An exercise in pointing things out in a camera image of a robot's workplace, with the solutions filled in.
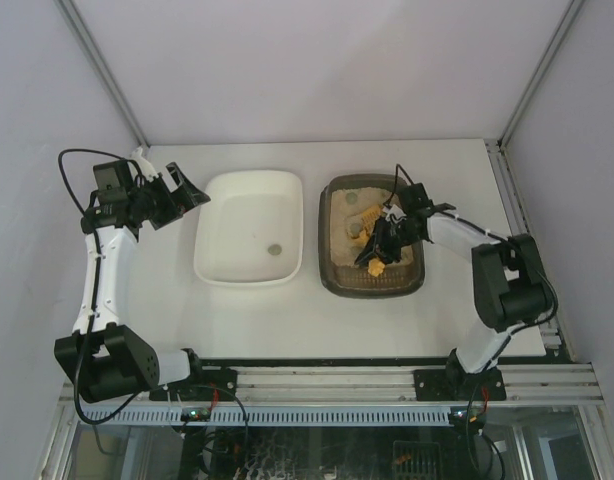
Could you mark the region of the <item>yellow plastic litter scoop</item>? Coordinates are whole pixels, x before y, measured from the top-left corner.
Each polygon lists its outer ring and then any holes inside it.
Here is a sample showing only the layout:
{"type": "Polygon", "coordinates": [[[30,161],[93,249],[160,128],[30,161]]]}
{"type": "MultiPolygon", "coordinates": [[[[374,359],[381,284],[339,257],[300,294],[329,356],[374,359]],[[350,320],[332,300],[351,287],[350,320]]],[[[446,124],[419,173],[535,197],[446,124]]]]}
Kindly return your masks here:
{"type": "MultiPolygon", "coordinates": [[[[372,205],[362,213],[352,216],[347,225],[347,236],[355,247],[363,249],[369,242],[376,221],[380,218],[382,207],[380,204],[372,205]],[[360,223],[362,231],[357,237],[352,237],[349,233],[351,223],[360,223]]],[[[385,270],[386,265],[382,261],[372,260],[367,267],[367,272],[372,277],[379,277],[385,270]]]]}

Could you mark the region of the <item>dark translucent litter box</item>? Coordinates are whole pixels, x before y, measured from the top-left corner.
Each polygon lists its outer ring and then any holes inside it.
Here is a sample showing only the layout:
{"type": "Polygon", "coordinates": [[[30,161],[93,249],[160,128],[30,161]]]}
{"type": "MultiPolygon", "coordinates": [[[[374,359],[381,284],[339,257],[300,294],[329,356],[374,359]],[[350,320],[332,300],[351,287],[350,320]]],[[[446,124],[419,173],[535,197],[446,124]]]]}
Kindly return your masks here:
{"type": "Polygon", "coordinates": [[[362,249],[347,236],[348,221],[375,204],[387,200],[393,189],[388,174],[351,174],[332,179],[320,196],[318,217],[318,261],[323,286],[348,298],[389,298],[414,293],[424,283],[425,260],[421,243],[402,249],[399,263],[386,266],[379,277],[366,267],[354,265],[362,249]],[[354,192],[358,202],[350,205],[346,195],[354,192]]]}

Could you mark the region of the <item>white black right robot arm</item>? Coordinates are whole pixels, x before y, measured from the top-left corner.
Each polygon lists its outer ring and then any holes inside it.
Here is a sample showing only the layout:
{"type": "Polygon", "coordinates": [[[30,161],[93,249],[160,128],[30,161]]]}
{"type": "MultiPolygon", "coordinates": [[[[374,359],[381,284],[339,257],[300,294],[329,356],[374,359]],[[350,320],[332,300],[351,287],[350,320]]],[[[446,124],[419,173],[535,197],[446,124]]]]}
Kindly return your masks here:
{"type": "Polygon", "coordinates": [[[467,260],[479,323],[452,350],[446,382],[455,392],[492,375],[514,336],[553,319],[558,297],[529,234],[503,237],[461,217],[448,203],[434,203],[421,183],[396,189],[399,205],[386,201],[354,264],[370,271],[401,260],[406,246],[427,241],[467,260]]]}

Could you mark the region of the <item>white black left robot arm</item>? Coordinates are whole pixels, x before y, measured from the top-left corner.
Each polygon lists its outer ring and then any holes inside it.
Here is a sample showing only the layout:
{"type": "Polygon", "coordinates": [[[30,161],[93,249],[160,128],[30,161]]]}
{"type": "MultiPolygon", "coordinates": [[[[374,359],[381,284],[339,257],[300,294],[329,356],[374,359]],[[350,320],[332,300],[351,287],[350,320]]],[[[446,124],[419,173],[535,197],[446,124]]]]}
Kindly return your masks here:
{"type": "Polygon", "coordinates": [[[54,356],[76,397],[97,403],[188,379],[188,349],[159,353],[129,325],[128,287],[140,229],[165,227],[209,202],[176,163],[166,167],[175,186],[144,158],[111,156],[94,166],[96,188],[77,208],[87,250],[86,278],[70,335],[54,356]]]}

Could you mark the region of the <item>white plastic waste bin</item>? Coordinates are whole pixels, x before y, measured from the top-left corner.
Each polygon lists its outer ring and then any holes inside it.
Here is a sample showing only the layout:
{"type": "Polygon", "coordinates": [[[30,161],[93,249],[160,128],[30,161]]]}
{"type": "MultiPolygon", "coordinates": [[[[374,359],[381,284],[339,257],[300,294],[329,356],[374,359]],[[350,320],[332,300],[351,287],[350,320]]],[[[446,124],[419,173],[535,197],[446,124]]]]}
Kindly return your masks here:
{"type": "Polygon", "coordinates": [[[194,248],[197,277],[215,286],[275,286],[302,265],[303,184],[294,173],[245,170],[212,178],[200,208],[194,248]],[[279,244],[282,253],[268,248],[279,244]]]}

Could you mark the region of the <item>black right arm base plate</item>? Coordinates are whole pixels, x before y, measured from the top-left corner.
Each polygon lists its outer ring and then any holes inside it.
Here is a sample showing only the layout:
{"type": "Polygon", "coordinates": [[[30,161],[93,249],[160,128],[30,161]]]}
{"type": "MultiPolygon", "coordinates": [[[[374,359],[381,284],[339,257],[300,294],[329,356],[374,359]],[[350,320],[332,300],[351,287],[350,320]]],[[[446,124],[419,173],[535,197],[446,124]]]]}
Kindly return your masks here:
{"type": "Polygon", "coordinates": [[[468,401],[470,398],[504,401],[507,393],[502,372],[490,369],[479,374],[459,374],[450,377],[444,369],[417,369],[413,372],[416,399],[423,402],[468,401]]]}

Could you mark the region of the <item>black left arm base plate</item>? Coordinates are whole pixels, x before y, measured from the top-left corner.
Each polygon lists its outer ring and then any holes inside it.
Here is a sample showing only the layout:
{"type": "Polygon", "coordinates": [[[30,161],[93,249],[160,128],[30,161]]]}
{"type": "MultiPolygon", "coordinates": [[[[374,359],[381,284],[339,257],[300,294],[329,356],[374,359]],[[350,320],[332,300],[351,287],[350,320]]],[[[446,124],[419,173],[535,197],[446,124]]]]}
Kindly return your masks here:
{"type": "Polygon", "coordinates": [[[231,368],[201,368],[187,379],[166,384],[149,393],[151,401],[230,401],[237,391],[238,372],[231,368]]]}

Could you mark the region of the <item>aluminium front rail frame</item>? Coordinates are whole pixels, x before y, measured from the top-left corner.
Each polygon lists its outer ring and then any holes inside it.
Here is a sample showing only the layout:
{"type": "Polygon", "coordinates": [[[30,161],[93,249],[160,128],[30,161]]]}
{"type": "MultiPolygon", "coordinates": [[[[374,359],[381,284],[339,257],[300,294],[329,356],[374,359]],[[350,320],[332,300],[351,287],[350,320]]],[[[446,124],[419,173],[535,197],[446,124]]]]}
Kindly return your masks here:
{"type": "MultiPolygon", "coordinates": [[[[236,395],[252,405],[300,404],[458,404],[465,401],[423,402],[416,399],[413,372],[434,367],[234,367],[236,395]]],[[[507,399],[494,404],[596,405],[604,402],[596,374],[589,365],[503,365],[507,399]]]]}

